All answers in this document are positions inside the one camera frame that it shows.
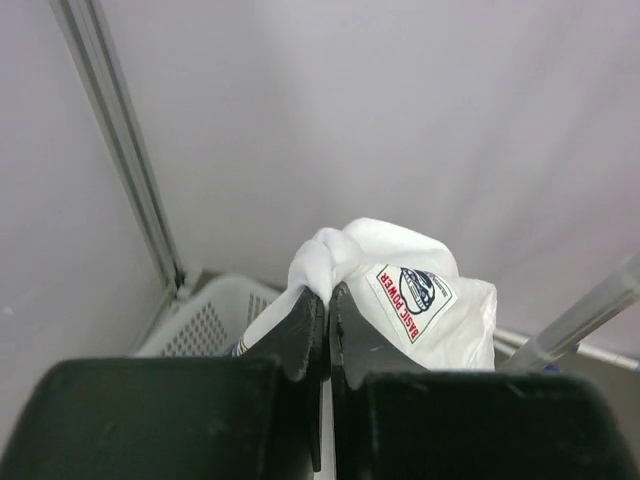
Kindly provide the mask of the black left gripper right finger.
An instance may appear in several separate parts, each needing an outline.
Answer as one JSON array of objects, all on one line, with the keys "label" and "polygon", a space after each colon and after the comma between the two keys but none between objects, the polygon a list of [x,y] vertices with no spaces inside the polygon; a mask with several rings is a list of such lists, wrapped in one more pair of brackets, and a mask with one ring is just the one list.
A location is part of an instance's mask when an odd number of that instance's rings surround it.
[{"label": "black left gripper right finger", "polygon": [[360,312],[329,304],[340,479],[635,479],[604,398],[558,373],[429,371]]}]

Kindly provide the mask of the white printed tank top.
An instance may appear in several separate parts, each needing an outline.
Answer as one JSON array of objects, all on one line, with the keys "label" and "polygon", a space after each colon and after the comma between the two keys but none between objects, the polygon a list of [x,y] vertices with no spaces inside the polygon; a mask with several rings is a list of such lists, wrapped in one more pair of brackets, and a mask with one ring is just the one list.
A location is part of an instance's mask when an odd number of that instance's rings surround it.
[{"label": "white printed tank top", "polygon": [[242,355],[289,314],[305,289],[328,304],[349,287],[369,326],[428,370],[495,367],[497,290],[460,275],[442,242],[370,218],[322,228],[296,252],[287,287],[232,347]]}]

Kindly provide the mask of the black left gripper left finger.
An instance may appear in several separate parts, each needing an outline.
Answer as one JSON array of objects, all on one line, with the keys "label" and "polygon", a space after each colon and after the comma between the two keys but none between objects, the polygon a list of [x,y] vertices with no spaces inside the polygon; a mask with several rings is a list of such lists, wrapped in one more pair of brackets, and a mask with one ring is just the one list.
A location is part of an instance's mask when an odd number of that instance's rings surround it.
[{"label": "black left gripper left finger", "polygon": [[309,479],[320,467],[324,308],[304,290],[238,357],[59,363],[1,459],[5,479]]}]

